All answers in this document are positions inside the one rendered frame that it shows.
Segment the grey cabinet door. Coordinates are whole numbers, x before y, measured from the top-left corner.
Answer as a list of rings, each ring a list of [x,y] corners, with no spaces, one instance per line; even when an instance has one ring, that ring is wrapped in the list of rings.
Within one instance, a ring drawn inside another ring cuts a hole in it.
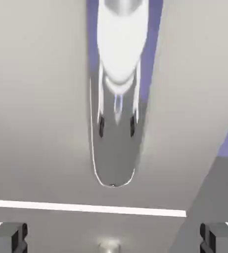
[[[29,253],[97,253],[107,240],[122,253],[168,253],[184,218],[0,208],[0,222],[28,224]]]
[[[228,132],[228,0],[164,0],[132,181],[91,167],[86,0],[0,0],[0,207],[186,211]]]

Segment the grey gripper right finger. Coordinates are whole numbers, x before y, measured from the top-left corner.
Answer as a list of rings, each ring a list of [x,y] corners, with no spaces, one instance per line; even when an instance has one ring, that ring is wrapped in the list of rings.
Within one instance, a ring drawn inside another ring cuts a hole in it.
[[[200,224],[199,253],[228,253],[228,222]]]

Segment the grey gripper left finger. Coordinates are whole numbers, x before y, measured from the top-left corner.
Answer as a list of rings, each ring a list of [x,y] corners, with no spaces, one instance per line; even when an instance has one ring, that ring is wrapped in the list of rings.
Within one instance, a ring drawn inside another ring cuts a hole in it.
[[[0,253],[28,253],[27,235],[27,223],[0,222]]]

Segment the grey cabinet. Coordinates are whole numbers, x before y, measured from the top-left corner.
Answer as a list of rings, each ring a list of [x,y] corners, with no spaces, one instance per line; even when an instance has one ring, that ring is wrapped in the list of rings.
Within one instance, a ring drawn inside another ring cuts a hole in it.
[[[228,0],[0,0],[0,222],[28,253],[228,227]]]

